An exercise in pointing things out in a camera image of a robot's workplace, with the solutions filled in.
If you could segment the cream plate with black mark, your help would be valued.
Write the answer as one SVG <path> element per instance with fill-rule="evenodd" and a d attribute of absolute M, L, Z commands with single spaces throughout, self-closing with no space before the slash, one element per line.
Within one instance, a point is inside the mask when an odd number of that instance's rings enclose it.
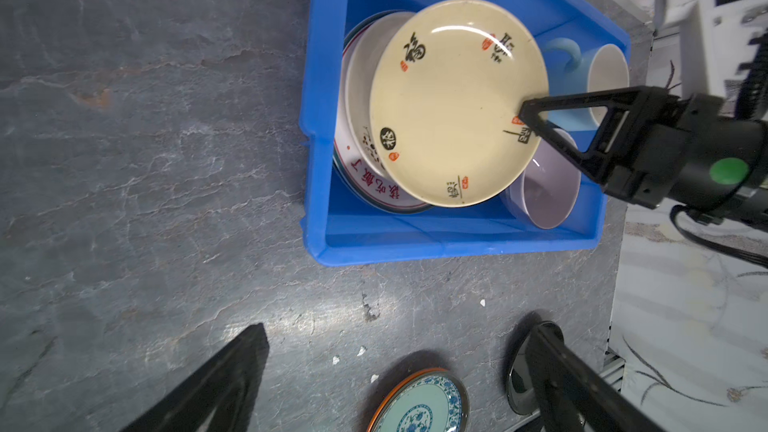
<path fill-rule="evenodd" d="M 373 171 L 389 179 L 373 140 L 370 121 L 370 97 L 373 78 L 379 61 L 397 31 L 414 12 L 398 11 L 374 19 L 353 38 L 345 75 L 344 102 L 347 122 L 355 144 Z"/>

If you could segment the blue plastic bin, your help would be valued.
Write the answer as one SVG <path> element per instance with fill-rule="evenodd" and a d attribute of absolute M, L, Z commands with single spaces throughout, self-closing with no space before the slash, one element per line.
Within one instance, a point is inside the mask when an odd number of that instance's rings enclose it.
<path fill-rule="evenodd" d="M 311 0 L 299 125 L 309 159 L 301 226 L 304 245 L 321 264 L 359 265 L 459 256 L 591 249 L 598 245 L 606 197 L 584 181 L 574 213 L 559 228 L 522 225 L 498 199 L 463 209 L 391 214 L 362 201 L 332 165 L 342 49 L 365 19 L 417 10 L 441 0 Z M 592 48 L 631 48 L 637 19 L 620 0 L 488 0 L 517 15 L 541 39 L 568 37 Z"/>

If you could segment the light blue mug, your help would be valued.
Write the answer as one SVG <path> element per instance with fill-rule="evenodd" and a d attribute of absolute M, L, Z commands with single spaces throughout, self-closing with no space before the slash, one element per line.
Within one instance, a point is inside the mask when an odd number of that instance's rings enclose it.
<path fill-rule="evenodd" d="M 629 68 L 622 50 L 605 44 L 583 51 L 569 38 L 557 38 L 541 48 L 551 96 L 595 93 L 629 86 Z M 597 130 L 605 107 L 548 112 L 548 120 L 567 131 Z"/>

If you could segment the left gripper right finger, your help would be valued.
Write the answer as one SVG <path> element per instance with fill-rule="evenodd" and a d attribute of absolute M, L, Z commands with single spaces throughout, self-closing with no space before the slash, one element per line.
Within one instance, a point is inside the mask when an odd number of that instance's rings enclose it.
<path fill-rule="evenodd" d="M 546 431 L 659 431 L 564 343 L 554 323 L 529 334 L 526 364 Z"/>

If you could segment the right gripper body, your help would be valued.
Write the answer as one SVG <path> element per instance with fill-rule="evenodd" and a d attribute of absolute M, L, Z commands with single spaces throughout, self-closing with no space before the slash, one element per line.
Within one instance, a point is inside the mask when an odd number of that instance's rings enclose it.
<path fill-rule="evenodd" d="M 648 208 L 665 198 L 708 216 L 767 213 L 767 124 L 723 117 L 721 99 L 659 87 L 611 93 L 602 188 Z"/>

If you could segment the cream plate with flower marks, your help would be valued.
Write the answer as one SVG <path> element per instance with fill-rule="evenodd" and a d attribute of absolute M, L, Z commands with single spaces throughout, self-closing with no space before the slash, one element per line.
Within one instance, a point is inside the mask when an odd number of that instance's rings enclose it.
<path fill-rule="evenodd" d="M 549 94 L 533 35 L 506 9 L 447 0 L 393 36 L 372 79 L 370 126 L 388 175 L 438 207 L 484 202 L 526 169 L 541 139 L 519 118 Z"/>

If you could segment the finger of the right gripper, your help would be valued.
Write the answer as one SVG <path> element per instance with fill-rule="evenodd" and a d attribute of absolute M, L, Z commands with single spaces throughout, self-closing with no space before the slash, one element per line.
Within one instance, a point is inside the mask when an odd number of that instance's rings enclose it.
<path fill-rule="evenodd" d="M 641 135 L 654 117 L 648 86 L 527 100 L 519 118 L 595 183 L 638 181 Z"/>

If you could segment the purple ceramic bowl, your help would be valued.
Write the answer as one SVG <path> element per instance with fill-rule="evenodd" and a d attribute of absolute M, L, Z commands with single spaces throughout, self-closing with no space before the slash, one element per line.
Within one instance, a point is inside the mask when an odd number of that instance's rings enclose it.
<path fill-rule="evenodd" d="M 523 173 L 501 193 L 506 209 L 527 227 L 551 230 L 571 214 L 581 172 L 544 139 Z"/>

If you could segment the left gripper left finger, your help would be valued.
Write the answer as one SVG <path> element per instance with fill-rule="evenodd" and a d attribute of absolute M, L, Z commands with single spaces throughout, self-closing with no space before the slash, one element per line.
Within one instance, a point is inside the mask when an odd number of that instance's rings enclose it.
<path fill-rule="evenodd" d="M 246 431 L 269 356 L 262 323 L 219 352 L 135 419 L 126 431 Z"/>

